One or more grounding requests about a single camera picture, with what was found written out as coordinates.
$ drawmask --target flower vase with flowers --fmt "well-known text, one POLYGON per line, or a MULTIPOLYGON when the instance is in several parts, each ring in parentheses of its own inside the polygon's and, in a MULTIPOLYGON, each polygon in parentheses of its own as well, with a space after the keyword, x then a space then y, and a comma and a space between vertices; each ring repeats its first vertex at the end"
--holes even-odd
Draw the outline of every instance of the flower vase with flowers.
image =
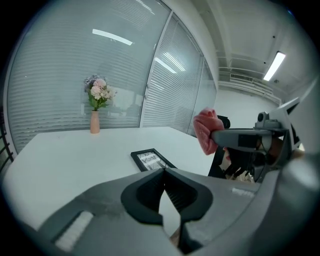
POLYGON ((84 91, 88 93, 89 104, 93 107, 91 114, 90 132, 97 134, 100 132, 98 109, 108 106, 108 101, 116 96, 116 91, 107 85, 104 76, 94 74, 84 81, 84 91))

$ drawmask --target picture frame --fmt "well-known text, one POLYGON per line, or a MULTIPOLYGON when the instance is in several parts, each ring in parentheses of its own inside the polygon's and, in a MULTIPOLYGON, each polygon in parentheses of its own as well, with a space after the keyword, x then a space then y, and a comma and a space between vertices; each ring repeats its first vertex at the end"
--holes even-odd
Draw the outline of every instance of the picture frame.
POLYGON ((154 148, 131 152, 131 157, 141 172, 160 168, 176 168, 154 148))

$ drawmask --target red cloth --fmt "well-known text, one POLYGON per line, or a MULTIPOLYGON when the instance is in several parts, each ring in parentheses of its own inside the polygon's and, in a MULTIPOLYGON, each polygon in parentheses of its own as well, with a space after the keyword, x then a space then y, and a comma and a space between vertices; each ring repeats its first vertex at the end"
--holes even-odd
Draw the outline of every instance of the red cloth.
POLYGON ((218 145, 211 139, 214 131, 224 130, 224 123, 218 118, 216 111, 206 107, 193 118, 193 127, 196 137, 206 155, 216 152, 218 145))

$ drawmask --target ceiling light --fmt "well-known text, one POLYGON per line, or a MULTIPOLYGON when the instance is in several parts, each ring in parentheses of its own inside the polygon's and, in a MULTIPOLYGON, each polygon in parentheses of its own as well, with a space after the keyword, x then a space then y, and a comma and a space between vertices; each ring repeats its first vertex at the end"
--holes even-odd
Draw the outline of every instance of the ceiling light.
POLYGON ((140 3, 143 7, 147 8, 152 14, 154 14, 154 13, 152 12, 152 9, 151 9, 149 6, 145 5, 144 2, 142 2, 141 0, 136 0, 136 1, 137 1, 138 3, 140 3))
POLYGON ((186 71, 184 67, 180 64, 180 62, 177 61, 169 52, 166 52, 163 55, 166 56, 174 65, 176 65, 178 69, 180 69, 181 71, 186 71))
POLYGON ((177 73, 176 71, 174 71, 171 67, 169 67, 166 63, 164 63, 161 59, 159 58, 154 58, 154 60, 156 62, 158 62, 160 65, 162 65, 163 67, 165 67, 167 70, 169 70, 171 73, 175 74, 177 73))
POLYGON ((284 61, 286 55, 282 52, 278 51, 276 53, 276 56, 268 70, 268 72, 265 74, 263 80, 269 81, 272 76, 276 73, 277 69, 280 67, 281 63, 284 61))
POLYGON ((101 30, 92 29, 92 34, 103 36, 103 37, 106 37, 106 38, 111 38, 111 39, 117 40, 117 41, 119 41, 121 43, 124 43, 124 44, 126 44, 128 46, 132 45, 132 42, 127 40, 127 39, 124 39, 124 38, 122 38, 120 36, 117 36, 115 34, 104 32, 104 31, 101 31, 101 30))

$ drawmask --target air conditioning vent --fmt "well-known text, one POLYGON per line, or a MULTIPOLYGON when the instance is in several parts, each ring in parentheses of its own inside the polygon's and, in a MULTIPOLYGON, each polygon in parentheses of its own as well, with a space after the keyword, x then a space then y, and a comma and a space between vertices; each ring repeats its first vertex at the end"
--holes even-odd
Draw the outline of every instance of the air conditioning vent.
POLYGON ((254 82, 253 77, 242 75, 242 74, 233 74, 233 73, 230 74, 230 80, 240 80, 240 81, 244 81, 247 83, 254 82))

